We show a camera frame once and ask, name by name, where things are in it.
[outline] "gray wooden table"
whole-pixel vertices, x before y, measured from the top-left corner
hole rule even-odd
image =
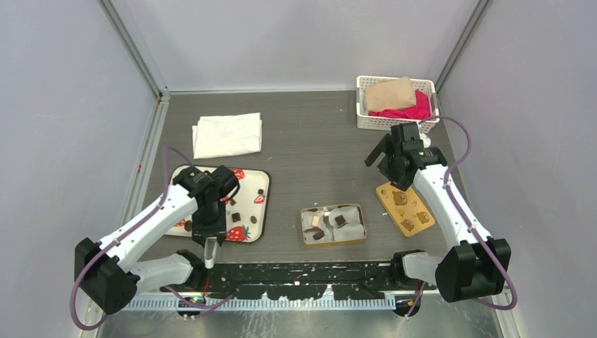
[[[201,165],[227,165],[266,170],[272,186],[263,236],[252,244],[224,243],[219,263],[386,260],[395,252],[423,249],[446,253],[437,225],[406,238],[392,223],[375,196],[375,187],[386,182],[376,168],[363,160],[384,133],[356,127],[355,92],[292,92],[254,94],[197,94],[173,96],[166,115],[160,149],[178,148],[192,158],[191,126],[201,116],[261,112],[262,149],[258,154],[194,161]],[[453,153],[443,123],[429,133],[448,162]],[[145,205],[162,190],[162,155],[158,152],[146,192]],[[169,170],[183,164],[170,156]],[[460,184],[458,173],[454,174]],[[358,203],[363,207],[367,239],[363,244],[307,249],[302,241],[299,212],[318,204]],[[189,238],[164,236],[143,259],[169,256],[189,249],[203,249]]]

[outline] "robotic arm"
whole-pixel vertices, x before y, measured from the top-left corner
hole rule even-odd
[[[448,302],[476,299],[499,294],[504,277],[471,233],[459,210],[446,193],[449,185],[455,200],[504,269],[508,269],[510,246],[505,239],[493,239],[468,208],[451,176],[444,182],[446,159],[436,147],[424,148],[416,123],[395,125],[365,159],[371,166],[384,153],[377,167],[393,186],[407,190],[411,185],[427,202],[441,228],[446,245],[445,257],[430,256],[422,251],[394,255],[392,264],[405,284],[423,280],[436,285]]]
[[[80,285],[107,314],[118,312],[136,294],[150,289],[171,284],[198,286],[207,274],[206,268],[213,266],[216,244],[222,245],[226,237],[226,211],[221,199],[235,188],[239,189],[238,179],[223,165],[212,173],[185,168],[169,186],[159,210],[122,242],[118,242],[118,237],[148,217],[160,205],[161,198],[99,242],[86,238],[76,246],[75,279],[95,255],[116,240],[116,246],[100,257]],[[186,250],[154,261],[137,262],[176,222],[191,214],[192,239],[204,246],[205,264]]]

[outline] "folded cloth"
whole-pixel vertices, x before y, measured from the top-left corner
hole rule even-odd
[[[417,103],[415,90],[408,77],[384,81],[365,88],[363,93],[368,111],[410,108]]]
[[[193,158],[261,151],[261,114],[202,116],[193,126]]]
[[[420,90],[415,90],[417,104],[414,107],[406,109],[386,109],[383,111],[370,111],[369,116],[378,116],[381,118],[410,118],[413,120],[422,120],[431,116],[431,106],[429,97]]]

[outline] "beige cloth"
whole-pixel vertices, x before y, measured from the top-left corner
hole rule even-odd
[[[367,87],[364,96],[368,111],[404,109],[417,104],[415,90],[406,76]]]

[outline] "chocolate piece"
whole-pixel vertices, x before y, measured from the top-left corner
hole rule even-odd
[[[310,227],[307,230],[305,230],[304,232],[314,232],[314,231],[321,231],[321,229],[319,227]]]
[[[338,225],[338,228],[343,227],[343,226],[346,225],[346,220],[344,219],[344,216],[342,216],[342,215],[334,218],[334,220],[336,221],[336,224]]]
[[[318,233],[313,235],[313,239],[314,240],[319,240],[322,239],[325,236],[325,233],[323,231],[319,231]]]

